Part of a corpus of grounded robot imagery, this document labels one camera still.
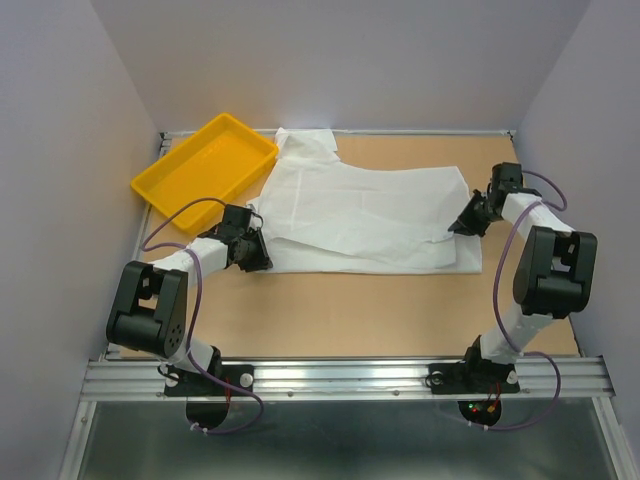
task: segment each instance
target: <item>purple cable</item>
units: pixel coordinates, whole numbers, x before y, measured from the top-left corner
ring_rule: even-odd
[[[498,268],[496,269],[496,276],[495,276],[494,281],[493,281],[493,313],[496,316],[496,322],[498,323],[498,328],[500,328],[500,331],[502,332],[502,335],[503,335],[504,339],[509,344],[511,349],[514,352],[517,352],[517,353],[521,353],[522,349],[520,347],[518,347],[518,345],[516,345],[516,343],[513,341],[513,339],[511,338],[511,336],[507,332],[507,329],[504,326],[504,322],[502,321],[502,316],[500,315],[500,309],[498,308],[498,290],[499,290],[499,286],[500,286],[500,277],[502,276],[502,270],[504,269],[504,264],[505,264],[505,261],[507,260],[507,254],[509,253],[509,249],[511,248],[511,244],[513,243],[513,239],[515,238],[516,234],[518,233],[518,227],[520,227],[520,224],[524,221],[524,219],[527,217],[527,215],[529,215],[529,212],[531,212],[534,208],[538,207],[539,205],[543,205],[544,204],[544,205],[547,205],[547,206],[549,206],[549,207],[551,207],[551,208],[553,208],[555,210],[559,210],[561,212],[565,211],[567,209],[567,197],[564,195],[562,190],[560,190],[560,188],[554,182],[552,182],[549,178],[547,178],[544,175],[541,175],[539,173],[531,172],[531,171],[528,171],[528,170],[523,170],[522,173],[528,174],[528,175],[532,175],[534,177],[538,177],[538,178],[544,180],[560,196],[560,199],[562,200],[562,205],[556,205],[554,203],[545,202],[545,201],[542,201],[542,200],[540,200],[539,202],[536,202],[536,203],[532,203],[531,205],[528,205],[527,208],[525,208],[523,210],[523,212],[520,214],[520,216],[517,218],[517,220],[513,223],[513,227],[511,228],[511,231],[509,232],[509,236],[507,237],[507,241],[504,244],[504,249],[502,250],[502,255],[500,255],[500,260],[498,262]],[[506,426],[506,427],[488,427],[488,430],[508,432],[508,431],[522,430],[524,428],[531,427],[532,425],[535,425],[536,423],[538,423],[541,420],[543,420],[544,418],[546,418],[551,413],[551,411],[556,407],[556,405],[558,403],[558,399],[560,398],[560,390],[562,389],[562,377],[560,375],[560,369],[558,368],[558,365],[556,364],[556,362],[553,360],[553,358],[551,358],[549,355],[547,355],[546,353],[543,353],[543,352],[527,352],[524,355],[527,356],[527,357],[536,356],[536,357],[545,358],[546,360],[548,360],[548,362],[551,364],[551,366],[555,370],[555,373],[556,373],[556,391],[553,394],[553,398],[551,399],[551,403],[549,404],[549,406],[540,415],[538,415],[535,418],[532,418],[531,420],[528,420],[528,421],[526,421],[524,423],[521,423],[521,424],[518,424],[518,425],[509,425],[509,426]]]
[[[163,242],[163,243],[158,243],[156,245],[153,245],[151,247],[147,247],[147,244],[151,241],[151,239],[155,237],[160,230],[166,227],[169,224],[169,222],[171,222],[171,220],[176,218],[178,215],[180,215],[189,207],[201,202],[218,202],[221,205],[226,205],[222,200],[215,197],[199,198],[197,200],[193,200],[192,202],[187,203],[184,207],[182,207],[180,210],[178,210],[169,218],[167,218],[164,222],[162,222],[158,228],[156,228],[153,232],[151,232],[149,236],[145,238],[144,241],[142,242],[140,249],[143,252],[152,252],[154,250],[157,250],[158,248],[164,248],[164,247],[181,248],[181,249],[184,249],[184,251],[193,259],[193,263],[196,270],[196,279],[197,279],[196,289],[197,290],[196,290],[196,301],[193,307],[193,314],[191,315],[191,325],[189,325],[189,331],[187,332],[187,342],[186,342],[187,358],[189,359],[191,364],[195,367],[195,369],[198,370],[198,372],[200,372],[200,374],[203,377],[207,378],[208,380],[211,380],[214,383],[217,383],[223,388],[228,388],[229,390],[233,390],[234,392],[240,393],[242,395],[247,395],[255,399],[258,402],[258,405],[260,406],[260,411],[251,420],[249,420],[248,422],[242,425],[229,428],[226,430],[208,430],[196,424],[192,424],[192,427],[194,427],[195,430],[198,430],[199,432],[203,432],[207,435],[227,435],[229,433],[236,433],[236,432],[239,432],[240,430],[244,430],[245,428],[248,428],[254,423],[256,423],[264,413],[264,402],[255,393],[240,387],[236,387],[235,385],[231,385],[230,383],[224,382],[219,378],[214,377],[209,372],[207,372],[201,365],[199,365],[198,362],[196,362],[196,360],[193,358],[193,355],[191,354],[191,339],[193,338],[193,332],[195,330],[196,320],[198,318],[198,312],[200,311],[200,302],[202,301],[202,266],[200,265],[200,259],[198,258],[198,255],[196,255],[196,253],[193,250],[188,249],[185,245],[182,245],[180,243],[175,243],[175,242]]]

